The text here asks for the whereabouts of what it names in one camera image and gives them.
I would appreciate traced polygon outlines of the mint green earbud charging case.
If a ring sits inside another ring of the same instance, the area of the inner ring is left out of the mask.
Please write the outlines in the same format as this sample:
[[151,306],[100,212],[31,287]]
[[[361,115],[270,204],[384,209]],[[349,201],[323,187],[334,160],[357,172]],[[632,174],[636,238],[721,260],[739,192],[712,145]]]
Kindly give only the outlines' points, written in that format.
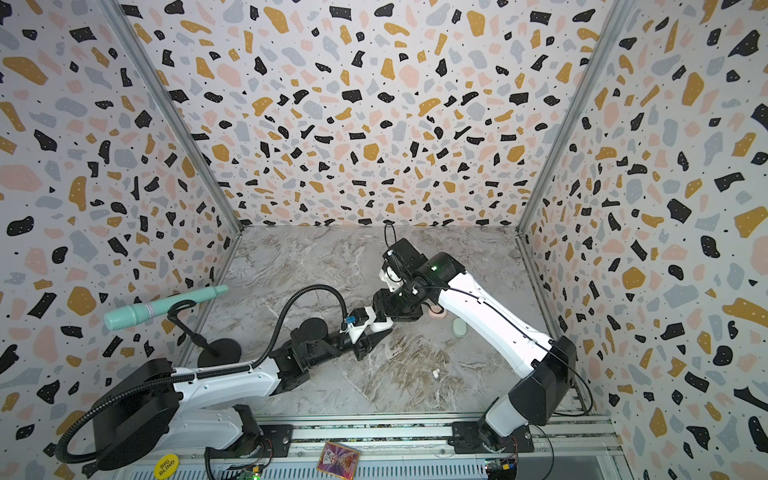
[[465,337],[468,331],[466,322],[461,318],[454,318],[452,322],[452,331],[457,338]]

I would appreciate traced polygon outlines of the white earbud charging case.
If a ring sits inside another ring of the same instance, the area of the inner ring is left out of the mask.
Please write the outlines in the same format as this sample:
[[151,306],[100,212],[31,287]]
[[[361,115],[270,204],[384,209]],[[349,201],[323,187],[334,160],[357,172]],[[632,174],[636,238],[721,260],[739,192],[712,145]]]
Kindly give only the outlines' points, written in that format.
[[381,321],[375,320],[375,321],[371,322],[367,326],[367,329],[371,333],[378,333],[378,332],[383,332],[383,331],[390,330],[393,327],[393,324],[394,324],[394,322],[392,321],[392,319],[389,318],[389,317],[386,317],[384,320],[381,320]]

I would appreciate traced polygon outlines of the pink earbud charging case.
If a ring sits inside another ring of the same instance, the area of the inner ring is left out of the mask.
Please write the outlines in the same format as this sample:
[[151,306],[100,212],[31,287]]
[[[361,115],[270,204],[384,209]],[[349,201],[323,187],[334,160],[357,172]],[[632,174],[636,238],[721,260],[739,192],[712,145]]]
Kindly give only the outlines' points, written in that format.
[[434,319],[444,318],[446,316],[445,309],[440,305],[428,305],[429,316]]

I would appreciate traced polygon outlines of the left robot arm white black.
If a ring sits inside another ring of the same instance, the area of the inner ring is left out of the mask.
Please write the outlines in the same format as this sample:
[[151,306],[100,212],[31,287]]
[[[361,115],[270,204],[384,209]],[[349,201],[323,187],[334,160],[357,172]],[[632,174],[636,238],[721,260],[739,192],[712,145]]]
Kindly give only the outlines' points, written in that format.
[[363,359],[392,327],[372,309],[356,309],[338,332],[320,318],[304,320],[259,365],[175,369],[150,360],[95,403],[96,466],[117,470],[160,447],[245,455],[266,436],[245,399],[289,392],[309,380],[311,368],[346,353]]

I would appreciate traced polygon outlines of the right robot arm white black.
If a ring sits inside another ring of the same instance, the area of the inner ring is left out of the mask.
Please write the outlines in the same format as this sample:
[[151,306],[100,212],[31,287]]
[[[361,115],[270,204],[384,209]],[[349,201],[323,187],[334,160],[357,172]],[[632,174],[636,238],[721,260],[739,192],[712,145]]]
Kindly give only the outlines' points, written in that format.
[[500,452],[519,429],[546,425],[575,377],[573,342],[563,336],[554,340],[523,322],[447,253],[428,259],[391,248],[383,259],[380,277],[388,289],[380,291],[374,301],[376,312],[403,321],[430,301],[479,333],[519,378],[484,412],[471,445]]

